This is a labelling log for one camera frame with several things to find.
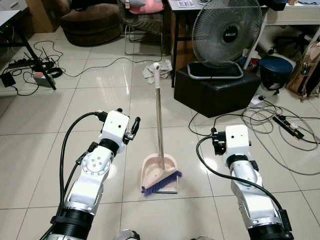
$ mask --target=robotic arm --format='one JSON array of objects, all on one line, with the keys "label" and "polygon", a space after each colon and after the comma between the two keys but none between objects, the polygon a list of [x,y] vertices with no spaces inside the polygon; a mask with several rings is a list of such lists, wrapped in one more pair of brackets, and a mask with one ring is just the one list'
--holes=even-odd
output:
[{"label": "robotic arm", "polygon": [[126,132],[129,117],[121,112],[118,109],[105,113],[98,143],[82,158],[80,176],[64,202],[62,213],[52,218],[53,228],[47,240],[87,239],[111,163],[139,129],[140,118],[137,117],[131,132]]},{"label": "robotic arm", "polygon": [[[248,128],[232,125],[225,132],[212,130],[215,153],[223,155],[223,162],[232,177],[263,186],[258,165],[252,159]],[[286,210],[276,210],[271,198],[251,184],[231,180],[231,189],[238,199],[239,210],[251,240],[293,240]]]}]

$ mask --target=desk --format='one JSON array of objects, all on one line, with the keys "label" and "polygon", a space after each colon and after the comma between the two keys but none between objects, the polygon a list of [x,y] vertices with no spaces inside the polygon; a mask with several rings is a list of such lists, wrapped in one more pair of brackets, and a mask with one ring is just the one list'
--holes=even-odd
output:
[{"label": "desk", "polygon": [[[177,58],[177,44],[178,41],[188,41],[191,37],[179,37],[179,20],[181,15],[188,15],[191,12],[199,12],[203,7],[203,3],[199,0],[192,0],[194,7],[179,7],[177,0],[168,0],[172,12],[175,14],[175,31],[173,42],[173,62],[172,62],[172,82],[171,86],[175,86],[176,77],[176,58]],[[256,49],[259,39],[265,26],[274,25],[320,25],[320,5],[302,5],[297,3],[294,6],[286,5],[283,11],[273,11],[267,6],[261,6],[264,19],[261,27],[260,34],[253,48],[251,49],[244,69],[247,69],[253,51]],[[314,42],[320,35],[320,27],[313,37],[311,42]]]},{"label": "desk", "polygon": [[8,36],[1,34],[8,42],[7,43],[0,43],[0,48],[10,48],[10,47],[26,47],[29,53],[31,54],[32,58],[36,62],[36,66],[41,70],[41,72],[44,74],[46,80],[49,82],[50,86],[56,90],[56,86],[49,78],[47,72],[44,70],[41,61],[39,60],[38,56],[35,54],[34,50],[29,45],[24,33],[19,29],[19,27],[16,27],[16,18],[19,17],[19,15],[22,12],[20,10],[12,10],[12,11],[0,11],[0,29],[2,26],[6,24],[12,24],[14,27],[14,31],[19,36],[21,42],[16,42],[14,39],[9,38]]}]

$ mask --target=fan logo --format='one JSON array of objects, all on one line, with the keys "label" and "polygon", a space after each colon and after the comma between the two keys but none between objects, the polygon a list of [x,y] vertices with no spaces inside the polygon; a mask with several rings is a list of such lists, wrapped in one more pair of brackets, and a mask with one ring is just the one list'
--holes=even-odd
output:
[{"label": "fan logo", "polygon": [[238,29],[236,26],[228,26],[223,32],[223,40],[226,43],[233,42],[238,36]]}]

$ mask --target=dustpan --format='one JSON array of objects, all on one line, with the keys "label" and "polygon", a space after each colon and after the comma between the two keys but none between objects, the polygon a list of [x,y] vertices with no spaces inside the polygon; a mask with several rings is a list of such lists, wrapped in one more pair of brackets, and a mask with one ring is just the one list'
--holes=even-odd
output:
[{"label": "dustpan", "polygon": [[[152,65],[154,84],[156,91],[156,116],[157,116],[157,135],[158,135],[158,153],[148,155],[142,164],[141,170],[141,191],[143,186],[153,183],[159,174],[165,169],[177,169],[177,162],[173,156],[164,153],[163,131],[162,131],[162,115],[161,115],[161,94],[160,94],[160,66],[155,62]],[[157,194],[177,194],[178,193],[178,177],[173,181],[156,191]]]}]

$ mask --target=fan grille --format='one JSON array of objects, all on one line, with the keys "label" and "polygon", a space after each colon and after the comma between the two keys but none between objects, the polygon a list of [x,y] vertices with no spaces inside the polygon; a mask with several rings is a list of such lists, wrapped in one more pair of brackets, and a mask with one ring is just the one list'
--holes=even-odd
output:
[{"label": "fan grille", "polygon": [[227,67],[253,47],[262,20],[256,0],[210,0],[193,26],[194,54],[207,67]]}]

